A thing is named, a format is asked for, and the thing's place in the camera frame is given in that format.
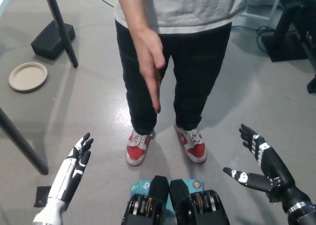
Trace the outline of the person right hand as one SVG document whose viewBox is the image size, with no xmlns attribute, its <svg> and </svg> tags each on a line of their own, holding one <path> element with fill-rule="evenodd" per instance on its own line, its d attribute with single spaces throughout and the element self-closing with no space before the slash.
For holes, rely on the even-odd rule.
<svg viewBox="0 0 316 225">
<path fill-rule="evenodd" d="M 137 53 L 140 73 L 143 76 L 156 113 L 160 106 L 160 69 L 165 66 L 163 46 L 160 37 L 148 27 L 132 31 L 132 38 Z"/>
</svg>

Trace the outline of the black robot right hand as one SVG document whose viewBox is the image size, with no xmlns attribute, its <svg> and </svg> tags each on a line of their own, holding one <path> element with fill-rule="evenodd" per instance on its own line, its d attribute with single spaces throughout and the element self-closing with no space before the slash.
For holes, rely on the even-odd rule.
<svg viewBox="0 0 316 225">
<path fill-rule="evenodd" d="M 223 172 L 245 187 L 266 193 L 269 202 L 282 203 L 285 212 L 296 204 L 310 203 L 309 196 L 296 186 L 294 177 L 264 137 L 245 124 L 241 124 L 239 132 L 243 146 L 253 154 L 263 174 L 242 172 L 229 167 L 224 167 Z"/>
</svg>

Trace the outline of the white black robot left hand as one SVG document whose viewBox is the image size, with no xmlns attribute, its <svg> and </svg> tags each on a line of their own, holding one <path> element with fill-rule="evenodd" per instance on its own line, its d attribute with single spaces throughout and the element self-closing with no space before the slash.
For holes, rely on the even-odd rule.
<svg viewBox="0 0 316 225">
<path fill-rule="evenodd" d="M 74 145 L 63 161 L 51 186 L 48 198 L 54 198 L 69 204 L 81 181 L 91 152 L 93 138 L 86 133 Z"/>
</svg>

